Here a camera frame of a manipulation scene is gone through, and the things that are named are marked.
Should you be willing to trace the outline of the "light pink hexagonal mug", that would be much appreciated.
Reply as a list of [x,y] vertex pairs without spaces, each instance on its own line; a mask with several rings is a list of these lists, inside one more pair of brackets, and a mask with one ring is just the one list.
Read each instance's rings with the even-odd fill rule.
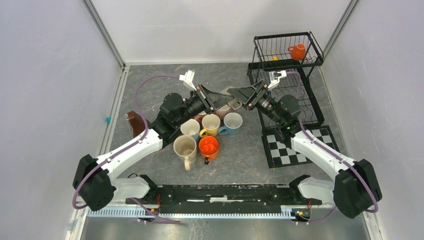
[[216,112],[215,115],[217,115],[219,117],[219,119],[222,121],[225,116],[231,112],[231,107],[229,105],[224,105],[221,108],[219,108]]

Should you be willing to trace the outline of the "light blue hexagonal mug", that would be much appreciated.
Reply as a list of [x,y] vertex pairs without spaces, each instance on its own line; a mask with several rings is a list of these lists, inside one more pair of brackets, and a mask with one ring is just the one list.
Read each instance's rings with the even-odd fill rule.
[[183,135],[191,136],[196,141],[199,140],[200,136],[200,124],[195,119],[189,119],[180,126],[180,131]]

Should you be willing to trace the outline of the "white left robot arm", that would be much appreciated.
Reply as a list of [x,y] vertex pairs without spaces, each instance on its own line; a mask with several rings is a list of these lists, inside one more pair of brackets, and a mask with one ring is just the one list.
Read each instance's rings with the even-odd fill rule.
[[120,174],[173,143],[182,134],[181,125],[188,120],[201,112],[210,114],[234,99],[232,88],[220,93],[201,84],[190,91],[188,99],[175,92],[166,95],[156,119],[141,134],[112,151],[97,157],[87,154],[79,160],[72,182],[73,208],[98,211],[111,201],[133,197],[145,204],[153,203],[157,190],[145,179],[129,180],[120,178]]

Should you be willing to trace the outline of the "beige grey mug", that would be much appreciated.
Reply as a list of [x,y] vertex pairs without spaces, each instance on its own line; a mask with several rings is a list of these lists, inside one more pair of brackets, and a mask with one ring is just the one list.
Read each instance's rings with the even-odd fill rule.
[[[232,89],[232,88],[235,88],[235,87],[230,85],[230,86],[224,88],[223,90],[221,90],[220,93],[221,94],[224,94],[224,95],[229,95],[231,97],[232,95],[228,92],[228,90],[229,89]],[[242,106],[242,103],[240,101],[238,101],[236,98],[233,98],[231,101],[229,101],[227,103],[227,105],[232,110],[237,110],[237,109],[239,109]]]

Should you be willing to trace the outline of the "salmon floral mug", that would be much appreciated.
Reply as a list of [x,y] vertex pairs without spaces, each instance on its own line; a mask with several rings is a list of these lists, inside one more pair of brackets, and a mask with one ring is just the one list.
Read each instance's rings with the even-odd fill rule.
[[203,118],[207,115],[206,112],[202,111],[199,114],[197,114],[193,119],[198,121],[199,123],[202,122]]

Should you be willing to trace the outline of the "yellow mug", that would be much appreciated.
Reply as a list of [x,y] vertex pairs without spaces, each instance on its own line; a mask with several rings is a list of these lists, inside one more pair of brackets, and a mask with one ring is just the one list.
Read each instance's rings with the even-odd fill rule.
[[216,114],[208,114],[203,117],[202,130],[199,132],[199,137],[203,138],[206,136],[217,136],[219,128],[221,126],[221,119]]

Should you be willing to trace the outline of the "small orange cup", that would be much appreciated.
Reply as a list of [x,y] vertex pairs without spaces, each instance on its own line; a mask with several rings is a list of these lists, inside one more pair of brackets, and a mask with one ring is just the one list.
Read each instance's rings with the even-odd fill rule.
[[306,46],[302,43],[289,46],[287,51],[289,52],[290,57],[296,61],[302,61],[306,56]]

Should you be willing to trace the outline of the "teal blue mug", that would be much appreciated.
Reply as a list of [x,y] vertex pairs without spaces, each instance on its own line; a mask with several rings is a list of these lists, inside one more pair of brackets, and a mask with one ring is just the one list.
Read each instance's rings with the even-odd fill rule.
[[235,136],[242,124],[242,116],[236,112],[230,112],[224,117],[223,126],[218,129],[218,134]]

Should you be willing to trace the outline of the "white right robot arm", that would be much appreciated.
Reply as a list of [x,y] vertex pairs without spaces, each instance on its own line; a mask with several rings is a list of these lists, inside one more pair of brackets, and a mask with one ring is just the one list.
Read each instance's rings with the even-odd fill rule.
[[372,163],[343,155],[307,130],[300,117],[297,95],[275,100],[264,81],[248,87],[232,87],[227,92],[245,109],[256,108],[273,120],[275,138],[304,155],[330,177],[330,181],[311,176],[300,180],[288,191],[293,203],[302,204],[307,199],[328,202],[350,219],[363,212],[378,212],[382,192]]

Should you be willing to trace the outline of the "cream floral mug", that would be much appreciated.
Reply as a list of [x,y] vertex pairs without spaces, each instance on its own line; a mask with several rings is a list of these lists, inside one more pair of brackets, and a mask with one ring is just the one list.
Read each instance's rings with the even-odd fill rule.
[[196,162],[197,142],[189,135],[181,135],[173,142],[173,150],[183,161],[186,171],[191,170],[191,166]]

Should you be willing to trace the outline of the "orange ribbed mug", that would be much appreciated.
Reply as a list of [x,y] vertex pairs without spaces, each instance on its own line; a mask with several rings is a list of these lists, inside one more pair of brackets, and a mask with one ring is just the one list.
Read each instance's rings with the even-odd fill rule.
[[203,158],[204,164],[209,165],[211,161],[218,157],[220,144],[216,137],[205,136],[200,139],[198,148]]

